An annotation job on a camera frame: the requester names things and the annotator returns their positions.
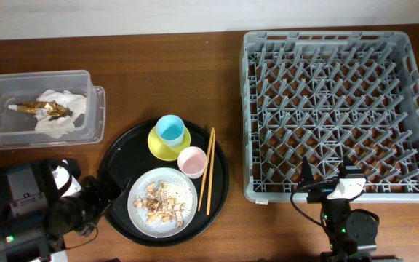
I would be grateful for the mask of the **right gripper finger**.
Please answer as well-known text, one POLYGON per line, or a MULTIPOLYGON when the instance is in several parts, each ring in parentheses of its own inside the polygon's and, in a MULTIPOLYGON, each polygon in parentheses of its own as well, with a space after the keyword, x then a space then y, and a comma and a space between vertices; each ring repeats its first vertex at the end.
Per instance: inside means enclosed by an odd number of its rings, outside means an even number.
POLYGON ((341 178, 356 178, 357 177, 357 166, 347 157, 343 157, 343 163, 341 166, 341 178))
POLYGON ((301 190, 306 186, 310 186, 315 183, 314 176, 308 162, 308 158, 304 156, 302 158, 301 172, 300 172, 300 182, 298 184, 297 190, 301 190))

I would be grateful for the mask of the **blue plastic cup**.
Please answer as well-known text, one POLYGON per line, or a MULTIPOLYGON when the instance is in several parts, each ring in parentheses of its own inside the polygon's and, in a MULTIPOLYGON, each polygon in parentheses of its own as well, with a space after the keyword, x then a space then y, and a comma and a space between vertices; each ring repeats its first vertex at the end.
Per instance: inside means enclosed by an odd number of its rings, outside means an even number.
POLYGON ((156 133, 168 147, 178 147, 183 142, 185 125, 176 115, 165 115, 156 123, 156 133))

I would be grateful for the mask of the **pink plastic cup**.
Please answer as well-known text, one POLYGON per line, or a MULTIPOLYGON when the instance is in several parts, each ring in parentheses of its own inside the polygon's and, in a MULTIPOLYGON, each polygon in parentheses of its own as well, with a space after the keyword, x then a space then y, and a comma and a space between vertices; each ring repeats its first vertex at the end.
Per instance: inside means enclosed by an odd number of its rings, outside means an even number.
POLYGON ((203 175, 207 167, 207 155, 201 148, 190 146, 180 152, 177 165, 184 175, 190 179, 197 179, 203 175))

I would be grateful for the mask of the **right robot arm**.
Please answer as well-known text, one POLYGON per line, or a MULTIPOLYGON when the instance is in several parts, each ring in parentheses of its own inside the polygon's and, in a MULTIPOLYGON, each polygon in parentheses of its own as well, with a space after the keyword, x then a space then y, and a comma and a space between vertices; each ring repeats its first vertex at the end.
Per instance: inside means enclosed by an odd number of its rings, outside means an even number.
POLYGON ((320 204, 318 221, 306 215, 297 205, 293 207, 327 235, 330 249, 319 255, 320 261, 398 261, 391 256, 373 257, 377 249, 376 237, 379 216, 364 209, 351 209, 351 202, 362 195, 366 175, 345 156, 337 177, 315 181, 307 157, 302 158, 301 180, 296 192, 306 192, 309 204, 320 204))

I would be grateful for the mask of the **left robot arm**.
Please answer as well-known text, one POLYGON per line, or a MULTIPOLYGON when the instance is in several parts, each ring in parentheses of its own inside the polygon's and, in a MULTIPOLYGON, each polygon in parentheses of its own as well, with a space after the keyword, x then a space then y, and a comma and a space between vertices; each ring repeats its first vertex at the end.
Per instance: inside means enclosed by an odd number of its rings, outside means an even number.
POLYGON ((66 234, 97 234, 123 193, 108 172, 81 177, 75 159, 0 167, 0 261, 50 261, 66 234))

